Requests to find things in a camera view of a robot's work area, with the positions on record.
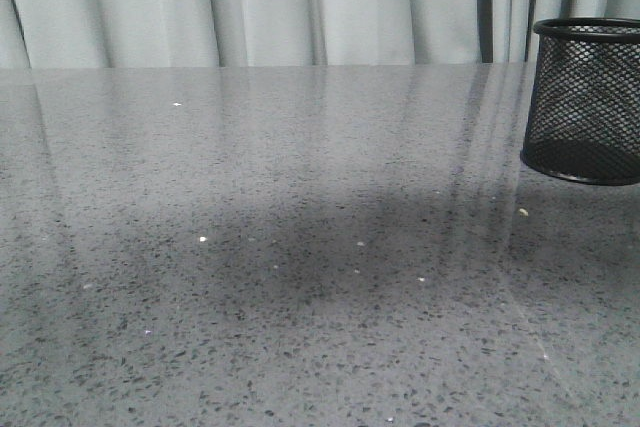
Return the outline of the grey pleated curtain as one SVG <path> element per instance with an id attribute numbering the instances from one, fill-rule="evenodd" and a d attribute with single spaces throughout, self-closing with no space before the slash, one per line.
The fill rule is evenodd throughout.
<path id="1" fill-rule="evenodd" d="M 1 0 L 5 68 L 518 62 L 546 18 L 639 0 Z"/>

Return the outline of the black mesh metal bucket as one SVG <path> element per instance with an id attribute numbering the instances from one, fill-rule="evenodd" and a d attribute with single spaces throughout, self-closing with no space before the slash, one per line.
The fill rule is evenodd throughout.
<path id="1" fill-rule="evenodd" d="M 638 183 L 638 20 L 545 19 L 533 31 L 539 46 L 523 163 L 584 184 Z"/>

